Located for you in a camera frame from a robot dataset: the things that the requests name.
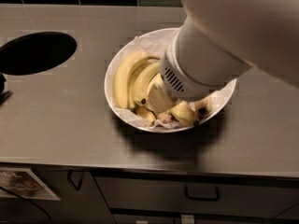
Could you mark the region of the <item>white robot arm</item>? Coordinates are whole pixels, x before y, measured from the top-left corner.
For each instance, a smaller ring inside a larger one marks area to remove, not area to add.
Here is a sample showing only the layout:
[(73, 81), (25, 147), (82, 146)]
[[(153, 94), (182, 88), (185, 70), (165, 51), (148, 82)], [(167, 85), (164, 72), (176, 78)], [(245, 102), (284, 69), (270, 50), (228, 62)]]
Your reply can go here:
[(299, 0), (180, 1), (187, 18), (149, 90), (154, 112), (203, 99), (252, 67), (298, 85)]

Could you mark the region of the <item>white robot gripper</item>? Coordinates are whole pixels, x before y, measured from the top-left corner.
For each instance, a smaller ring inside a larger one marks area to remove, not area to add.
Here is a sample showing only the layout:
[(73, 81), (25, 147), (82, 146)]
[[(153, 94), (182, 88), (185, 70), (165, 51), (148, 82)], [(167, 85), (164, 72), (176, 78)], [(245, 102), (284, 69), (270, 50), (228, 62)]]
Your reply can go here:
[(178, 101), (195, 102), (214, 92), (231, 97), (237, 82), (237, 58), (214, 45), (196, 30), (167, 28), (159, 32), (164, 55), (162, 84), (149, 89), (147, 105), (163, 113)]

